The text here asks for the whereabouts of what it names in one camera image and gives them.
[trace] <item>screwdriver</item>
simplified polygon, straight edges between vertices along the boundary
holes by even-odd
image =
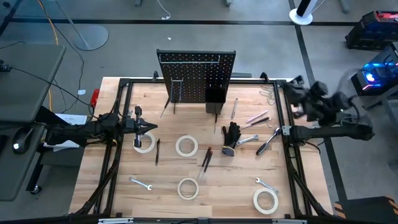
[[[256,121],[256,122],[254,122],[254,123],[252,123],[252,124],[246,125],[245,127],[241,128],[241,129],[245,129],[245,128],[248,128],[248,127],[250,127],[250,126],[253,126],[253,125],[256,125],[256,124],[258,124],[258,123],[265,122],[265,121],[268,121],[268,120],[269,120],[269,117],[262,118],[261,120]]]

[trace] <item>blue light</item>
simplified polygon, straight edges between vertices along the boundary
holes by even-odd
[[[367,79],[369,82],[374,82],[373,75],[370,74],[370,73],[366,75],[366,79]]]

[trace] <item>computer mouse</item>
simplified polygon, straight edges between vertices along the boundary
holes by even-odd
[[[27,126],[18,130],[12,139],[12,151],[15,154],[25,153],[30,146],[30,139],[32,139],[33,128]]]

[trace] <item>gray desk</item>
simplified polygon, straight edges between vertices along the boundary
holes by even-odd
[[[0,50],[0,59],[52,83],[64,53],[61,45],[19,44]],[[0,149],[0,201],[15,199],[37,151],[44,127],[32,122],[38,120],[39,111],[41,117],[51,118],[48,110],[41,108],[49,88],[50,84],[17,70],[0,73],[0,134],[8,136]],[[33,137],[28,151],[17,155],[12,151],[12,139],[25,125],[32,125]]]

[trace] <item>masking tape roll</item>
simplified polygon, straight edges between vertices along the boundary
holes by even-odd
[[[186,140],[186,139],[192,140],[193,143],[194,143],[194,145],[195,145],[195,146],[193,147],[193,151],[190,152],[190,153],[183,153],[183,152],[181,151],[181,149],[180,149],[181,142],[184,141],[184,140]],[[177,142],[175,143],[175,150],[176,150],[177,153],[178,153],[180,156],[182,156],[182,157],[190,157],[190,156],[193,156],[193,155],[195,155],[195,153],[197,153],[197,151],[198,151],[198,141],[197,141],[194,137],[189,136],[189,135],[181,136],[181,137],[177,140]]]
[[[270,194],[271,197],[272,197],[272,206],[268,210],[262,209],[260,207],[260,205],[259,205],[259,202],[258,202],[258,197],[263,192],[265,192],[267,194]],[[278,197],[276,196],[275,192],[273,190],[271,190],[271,189],[262,188],[262,189],[256,190],[256,192],[254,193],[253,204],[254,204],[255,208],[257,209],[257,211],[259,211],[262,214],[270,215],[270,214],[274,213],[277,210],[277,208],[278,208],[278,203],[279,203],[278,202]]]
[[[140,149],[140,148],[134,146],[134,143],[133,143],[133,147],[139,153],[151,152],[151,150],[153,150],[155,148],[155,142],[156,142],[155,136],[150,132],[146,132],[143,136],[150,137],[150,140],[151,140],[150,146],[147,149]]]
[[[181,194],[180,188],[181,188],[182,183],[184,183],[185,181],[192,181],[192,182],[196,185],[196,187],[197,187],[197,191],[196,191],[191,197],[185,197],[185,196],[183,196],[183,195]],[[198,185],[198,182],[195,181],[194,178],[190,178],[190,177],[184,178],[184,179],[182,179],[182,180],[180,181],[180,183],[178,184],[177,192],[178,192],[178,195],[180,196],[180,198],[182,198],[182,199],[184,199],[184,200],[192,200],[192,199],[194,199],[195,197],[197,197],[198,194],[199,194],[199,185]]]

